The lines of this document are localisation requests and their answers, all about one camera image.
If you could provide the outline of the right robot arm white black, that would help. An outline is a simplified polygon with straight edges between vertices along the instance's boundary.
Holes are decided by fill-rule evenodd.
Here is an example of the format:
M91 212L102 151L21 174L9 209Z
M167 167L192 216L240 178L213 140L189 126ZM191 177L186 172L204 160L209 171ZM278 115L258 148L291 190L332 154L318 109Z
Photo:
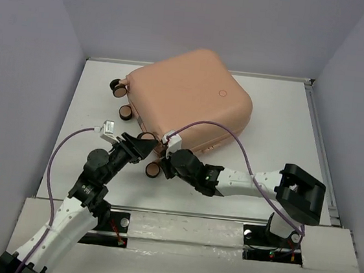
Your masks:
M169 180L178 177L203 196L253 196L263 198L273 212L264 228L264 240L278 245L296 234L304 237L304 227L321 221L325 185L300 168L287 163L271 172L251 174L201 162L192 151L180 149L161 159Z

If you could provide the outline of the pink hard-shell suitcase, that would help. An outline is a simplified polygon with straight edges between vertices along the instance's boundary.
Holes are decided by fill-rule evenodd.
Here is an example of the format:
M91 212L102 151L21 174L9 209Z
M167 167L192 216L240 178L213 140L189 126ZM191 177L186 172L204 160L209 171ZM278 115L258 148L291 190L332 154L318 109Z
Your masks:
M217 53L196 49L133 70L109 84L116 98L127 97L120 107L122 120L136 118L143 132L160 144L157 161L148 164L147 176L172 174L165 165L167 134L195 155L230 143L249 124L253 103Z

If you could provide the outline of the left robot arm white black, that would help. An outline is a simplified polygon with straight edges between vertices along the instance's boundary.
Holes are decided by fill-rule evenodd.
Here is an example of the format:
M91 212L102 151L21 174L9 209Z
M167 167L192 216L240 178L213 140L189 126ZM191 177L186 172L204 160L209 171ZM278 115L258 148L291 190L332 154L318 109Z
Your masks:
M60 207L50 207L49 220L16 251L0 256L0 273L52 273L85 234L109 222L108 182L125 165L146 159L158 143L151 133L133 137L125 132L111 150L92 150Z

